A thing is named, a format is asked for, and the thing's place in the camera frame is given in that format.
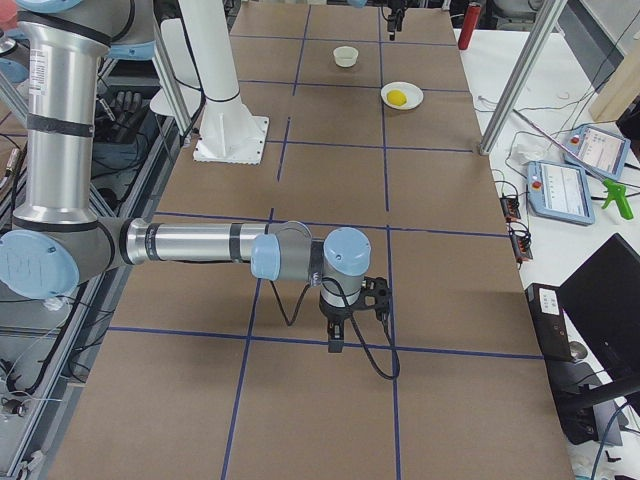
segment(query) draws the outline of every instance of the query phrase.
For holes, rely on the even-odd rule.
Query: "brown tabletop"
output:
[[[246,266],[142,265],[50,478],[573,478],[449,17],[385,29],[372,7],[244,3],[232,45],[244,103],[271,119],[264,158],[183,151],[156,221],[361,228],[394,291],[400,378],[350,327],[327,353],[317,290],[287,328]],[[396,80],[422,105],[384,106]],[[280,285],[286,306],[301,287]],[[380,325],[357,318],[389,370]]]

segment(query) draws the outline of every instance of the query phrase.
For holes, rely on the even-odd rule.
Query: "green cable tie gun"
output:
[[[607,188],[607,199],[605,200],[604,205],[602,205],[602,208],[607,208],[612,201],[615,201],[622,218],[625,220],[632,220],[633,211],[629,205],[629,200],[627,200],[627,187],[614,182],[610,178],[602,180],[602,184]]]

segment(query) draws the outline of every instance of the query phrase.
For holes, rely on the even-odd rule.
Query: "yellow lemon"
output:
[[[391,105],[401,107],[402,105],[407,103],[407,96],[400,90],[391,90],[389,93],[387,93],[387,101]]]

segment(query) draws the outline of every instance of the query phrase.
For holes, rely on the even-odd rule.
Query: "computer monitor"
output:
[[[640,255],[619,234],[560,286],[558,298],[614,382],[640,374]],[[640,414],[640,393],[626,398]]]

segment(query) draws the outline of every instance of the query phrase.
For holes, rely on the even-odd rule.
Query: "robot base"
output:
[[[201,131],[202,136],[193,152],[194,160],[258,165],[266,144],[269,118],[250,116],[249,121],[255,124],[252,136],[243,139],[239,145],[228,146],[225,141],[225,121],[223,114],[220,114],[219,134],[207,137],[206,133]]]

